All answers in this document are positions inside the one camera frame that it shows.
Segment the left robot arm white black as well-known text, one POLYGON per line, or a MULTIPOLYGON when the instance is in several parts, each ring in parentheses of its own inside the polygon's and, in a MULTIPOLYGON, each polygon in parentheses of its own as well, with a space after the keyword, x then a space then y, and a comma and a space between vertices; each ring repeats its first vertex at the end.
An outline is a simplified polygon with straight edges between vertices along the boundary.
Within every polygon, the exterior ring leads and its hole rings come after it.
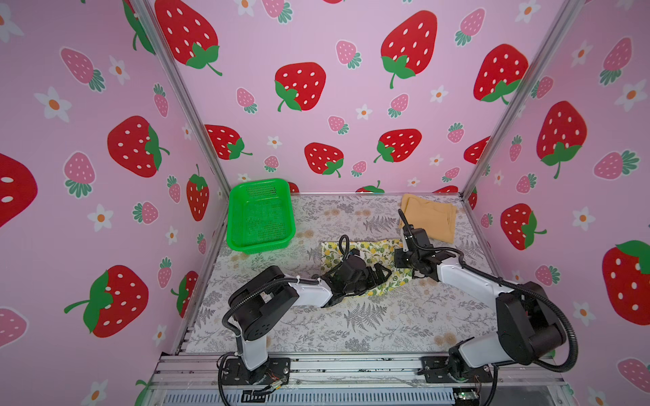
POLYGON ((259 273, 229 298, 222 325, 235 335, 235 356, 254 372, 269 361, 266 338, 294 307, 329 308, 389 282, 393 272, 368 265, 357 250, 323 275, 290 277, 277 266, 259 273))

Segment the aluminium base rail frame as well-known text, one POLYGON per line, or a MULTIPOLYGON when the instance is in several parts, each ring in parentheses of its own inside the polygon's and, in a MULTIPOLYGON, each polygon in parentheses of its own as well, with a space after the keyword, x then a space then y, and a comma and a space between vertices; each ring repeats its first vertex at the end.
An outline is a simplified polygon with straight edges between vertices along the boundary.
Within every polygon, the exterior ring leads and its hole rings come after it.
POLYGON ((465 382, 430 372, 435 354, 276 353, 282 384, 245 384, 243 370, 218 355, 164 356, 139 405, 576 405, 562 376, 532 366, 483 367, 465 382))

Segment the tan yellow skirt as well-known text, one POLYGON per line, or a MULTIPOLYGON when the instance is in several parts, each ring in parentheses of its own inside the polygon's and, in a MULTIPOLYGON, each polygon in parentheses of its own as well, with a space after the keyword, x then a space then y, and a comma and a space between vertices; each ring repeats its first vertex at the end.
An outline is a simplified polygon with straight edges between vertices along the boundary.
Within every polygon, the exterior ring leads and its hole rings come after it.
POLYGON ((423 228, 430 239, 455 243, 457 209, 454 205, 407 194, 402 197, 400 209, 408 223, 423 228))

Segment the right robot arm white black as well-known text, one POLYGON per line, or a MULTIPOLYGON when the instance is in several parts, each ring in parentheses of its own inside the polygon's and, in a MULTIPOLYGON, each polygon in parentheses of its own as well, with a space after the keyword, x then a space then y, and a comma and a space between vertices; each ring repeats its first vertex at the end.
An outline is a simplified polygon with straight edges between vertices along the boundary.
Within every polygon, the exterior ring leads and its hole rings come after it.
POLYGON ((462 251, 433 246, 422 228, 406 224, 403 234, 406 248, 395 252, 396 267, 460 289, 496 314, 496 331, 449 350, 446 370, 455 380, 485 365, 535 364, 557 373, 576 365, 576 332, 541 285, 515 284, 479 271, 467 264, 462 251))

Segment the lemon print skirt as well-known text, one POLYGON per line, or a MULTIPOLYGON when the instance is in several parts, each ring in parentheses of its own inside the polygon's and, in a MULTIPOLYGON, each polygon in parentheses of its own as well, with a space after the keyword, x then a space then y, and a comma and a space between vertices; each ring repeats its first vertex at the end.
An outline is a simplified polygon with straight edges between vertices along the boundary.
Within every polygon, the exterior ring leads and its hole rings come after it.
MULTIPOLYGON (((402 248, 402 241, 398 239, 380 241, 361 241, 350 244, 352 250, 359 250, 361 258, 368 265, 380 263, 392 271, 388 281, 367 292, 367 296, 382 296, 399 287, 409 284, 413 279, 413 271, 409 268, 397 268, 394 265, 394 252, 402 248)), ((337 242, 322 242, 320 244, 322 259, 321 270, 328 271, 341 262, 342 254, 337 242)))

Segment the green plastic basket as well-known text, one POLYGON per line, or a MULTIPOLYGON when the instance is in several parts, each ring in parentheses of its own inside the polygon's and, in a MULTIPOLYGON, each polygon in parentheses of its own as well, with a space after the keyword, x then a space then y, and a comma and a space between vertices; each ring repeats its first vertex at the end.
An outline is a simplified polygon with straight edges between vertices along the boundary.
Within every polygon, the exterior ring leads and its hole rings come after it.
POLYGON ((289 183, 265 179, 243 183, 230 192, 226 241, 247 255, 282 250, 296 235, 289 183))

